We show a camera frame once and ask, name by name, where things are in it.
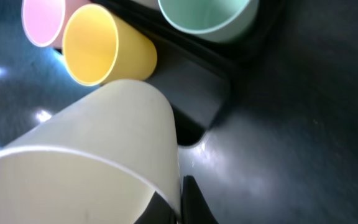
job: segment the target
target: cup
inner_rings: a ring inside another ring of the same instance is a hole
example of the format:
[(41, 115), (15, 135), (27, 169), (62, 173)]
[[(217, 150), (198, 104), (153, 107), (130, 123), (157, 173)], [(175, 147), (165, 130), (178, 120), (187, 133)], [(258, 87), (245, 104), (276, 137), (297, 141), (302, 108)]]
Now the cup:
[(134, 223), (154, 192), (180, 218), (173, 112), (144, 82), (102, 86), (0, 151), (0, 223)]
[(151, 40), (98, 4), (79, 8), (68, 21), (63, 55), (70, 75), (88, 86), (145, 80), (157, 64)]
[(71, 15), (89, 0), (23, 0), (22, 24), (38, 47), (62, 47), (63, 30)]
[(132, 0), (151, 9), (160, 10), (158, 0)]
[(176, 29), (204, 40), (227, 43), (247, 32), (259, 0), (158, 0), (161, 12)]

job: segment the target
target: pink cup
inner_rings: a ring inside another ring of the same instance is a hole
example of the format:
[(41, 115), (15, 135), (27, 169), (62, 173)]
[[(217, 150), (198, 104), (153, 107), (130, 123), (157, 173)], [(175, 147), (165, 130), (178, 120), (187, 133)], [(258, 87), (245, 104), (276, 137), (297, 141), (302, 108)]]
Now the pink cup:
[(71, 15), (89, 0), (23, 0), (26, 36), (38, 47), (62, 47), (63, 31)]

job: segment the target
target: teal cup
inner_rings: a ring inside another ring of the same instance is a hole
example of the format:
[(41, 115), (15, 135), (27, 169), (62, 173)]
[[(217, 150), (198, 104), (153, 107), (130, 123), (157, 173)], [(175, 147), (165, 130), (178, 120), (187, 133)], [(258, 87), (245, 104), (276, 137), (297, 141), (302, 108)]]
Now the teal cup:
[(259, 0), (158, 0), (162, 14), (176, 29), (204, 40), (227, 43), (247, 32)]

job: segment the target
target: cup rim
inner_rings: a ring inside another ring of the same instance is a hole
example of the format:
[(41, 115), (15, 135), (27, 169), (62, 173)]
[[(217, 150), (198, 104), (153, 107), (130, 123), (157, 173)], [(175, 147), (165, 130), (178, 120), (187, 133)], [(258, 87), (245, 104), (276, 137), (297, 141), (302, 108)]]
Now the cup rim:
[[(114, 68), (116, 62), (117, 62), (117, 56), (118, 56), (118, 51), (119, 51), (119, 36), (118, 36), (118, 30), (117, 30), (117, 24), (116, 21), (114, 20), (114, 17), (111, 15), (111, 12), (108, 11), (105, 7), (99, 5), (99, 4), (95, 4), (95, 3), (91, 3), (91, 4), (85, 4), (84, 6), (81, 6), (80, 8), (78, 8), (73, 15), (70, 17), (70, 19), (67, 22), (67, 27), (70, 25), (71, 21), (75, 18), (75, 16), (77, 16), (78, 13), (89, 9), (89, 8), (97, 8), (99, 9), (102, 13), (106, 14), (109, 17), (109, 20), (112, 22), (112, 25), (114, 27), (114, 35), (116, 36), (116, 51), (114, 53), (114, 60), (112, 61), (109, 70), (106, 72), (106, 74), (104, 74), (104, 76), (102, 78), (100, 78), (99, 80), (96, 80), (95, 82), (84, 82), (83, 80), (80, 80), (76, 77), (76, 75), (74, 75), (73, 71), (71, 70), (70, 66), (68, 65), (67, 61), (66, 61), (66, 65), (67, 65), (67, 69), (69, 71), (69, 74), (72, 78), (74, 78), (75, 81), (77, 81), (79, 84), (84, 85), (84, 86), (95, 86), (98, 85), (100, 83), (102, 83), (111, 73), (112, 69)], [(62, 44), (62, 53), (63, 56), (65, 57), (64, 51), (64, 43), (66, 42), (66, 38), (67, 38), (67, 30), (65, 29), (65, 32), (63, 34), (63, 44)]]
[(62, 153), (62, 154), (69, 154), (72, 156), (80, 156), (87, 159), (92, 159), (94, 161), (102, 162), (104, 164), (107, 164), (111, 167), (117, 168), (120, 171), (132, 176), (133, 178), (136, 178), (140, 180), (143, 184), (145, 184), (147, 187), (150, 187), (152, 190), (156, 191), (163, 199), (166, 201), (171, 209), (175, 211), (174, 206), (171, 201), (167, 199), (167, 196), (153, 183), (148, 181), (146, 178), (143, 178), (141, 175), (137, 174), (136, 172), (132, 171), (130, 168), (115, 162), (111, 161), (109, 159), (105, 159), (103, 157), (90, 154), (88, 152), (79, 151), (76, 149), (70, 149), (65, 148), (61, 146), (41, 146), (41, 145), (28, 145), (28, 146), (19, 146), (19, 147), (8, 147), (4, 150), (0, 151), (0, 159), (3, 157), (9, 157), (14, 154), (23, 154), (27, 152), (54, 152), (54, 153)]
[(53, 35), (53, 37), (45, 42), (45, 43), (39, 43), (39, 42), (36, 42), (32, 37), (31, 35), (29, 34), (28, 30), (27, 30), (27, 25), (26, 25), (26, 22), (25, 22), (25, 10), (24, 10), (24, 7), (25, 7), (25, 4), (28, 3), (29, 1), (33, 1), (33, 0), (23, 0), (22, 2), (22, 24), (23, 24), (23, 29), (24, 29), (24, 33), (25, 35), (27, 36), (28, 40), (34, 44), (35, 46), (37, 47), (47, 47), (49, 45), (51, 45), (55, 40), (56, 38), (59, 36), (59, 33), (61, 32), (62, 30), (62, 27), (63, 27), (63, 24), (64, 24), (64, 21), (65, 21), (65, 16), (66, 16), (66, 1), (65, 0), (59, 0), (60, 4), (62, 4), (62, 16), (60, 18), (60, 23), (59, 23), (59, 28), (56, 30), (55, 34)]
[(165, 13), (165, 10), (164, 8), (162, 7), (162, 3), (161, 1), (163, 0), (158, 0), (158, 4), (160, 6), (160, 9), (161, 9), (161, 12), (163, 14), (163, 16), (166, 18), (166, 20), (176, 29), (182, 31), (182, 32), (185, 32), (187, 34), (209, 34), (209, 33), (212, 33), (212, 32), (215, 32), (217, 30), (219, 30), (220, 28), (222, 27), (225, 27), (226, 25), (230, 24), (234, 19), (236, 19), (238, 17), (239, 14), (241, 14), (244, 9), (249, 5), (249, 3), (251, 1), (258, 1), (258, 0), (245, 0), (244, 1), (244, 5), (235, 13), (233, 14), (230, 18), (226, 19), (224, 22), (216, 25), (216, 26), (213, 26), (213, 27), (210, 27), (210, 28), (207, 28), (207, 29), (187, 29), (187, 28), (184, 28), (182, 26), (179, 26), (177, 25), (176, 23), (174, 23), (168, 16), (167, 14)]

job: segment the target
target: dark tabletop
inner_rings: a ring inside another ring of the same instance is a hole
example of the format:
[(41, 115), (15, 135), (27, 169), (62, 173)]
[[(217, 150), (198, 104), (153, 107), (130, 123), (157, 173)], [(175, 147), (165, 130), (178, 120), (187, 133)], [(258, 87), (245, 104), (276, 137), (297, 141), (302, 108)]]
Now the dark tabletop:
[[(1, 147), (95, 89), (31, 46), (20, 9), (0, 0)], [(358, 1), (288, 1), (233, 84), (233, 104), (179, 148), (217, 221), (358, 223)]]

